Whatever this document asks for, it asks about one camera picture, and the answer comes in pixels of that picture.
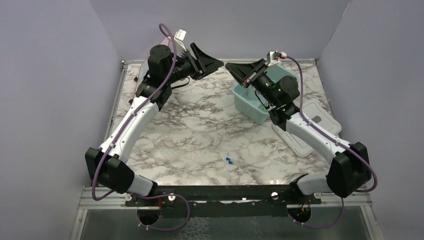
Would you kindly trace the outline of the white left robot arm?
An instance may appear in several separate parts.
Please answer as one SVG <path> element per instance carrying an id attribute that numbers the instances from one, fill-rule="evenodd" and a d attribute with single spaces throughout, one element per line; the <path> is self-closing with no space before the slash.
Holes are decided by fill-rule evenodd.
<path id="1" fill-rule="evenodd" d="M 138 195 L 144 205 L 157 200 L 157 183 L 135 174 L 126 164 L 135 143 L 172 94 L 172 84 L 184 78 L 200 80 L 224 65 L 194 42 L 177 55 L 169 46 L 150 49 L 147 76 L 139 84 L 130 109 L 115 131 L 98 148 L 90 147 L 85 161 L 90 179 L 117 193 Z"/>

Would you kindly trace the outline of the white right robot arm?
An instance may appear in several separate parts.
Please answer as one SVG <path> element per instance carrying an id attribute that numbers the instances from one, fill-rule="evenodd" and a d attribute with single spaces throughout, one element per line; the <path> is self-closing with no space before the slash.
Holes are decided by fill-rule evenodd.
<path id="1" fill-rule="evenodd" d="M 272 123 L 319 153 L 329 164 L 328 171 L 305 174 L 290 183 L 289 199 L 300 204 L 315 193 L 333 193 L 346 198 L 375 177 L 368 150 L 361 142 L 350 143 L 308 117 L 294 101 L 303 92 L 297 77 L 284 74 L 278 81 L 268 76 L 267 62 L 227 63 L 225 68 L 243 88 L 254 88 L 269 104 Z"/>

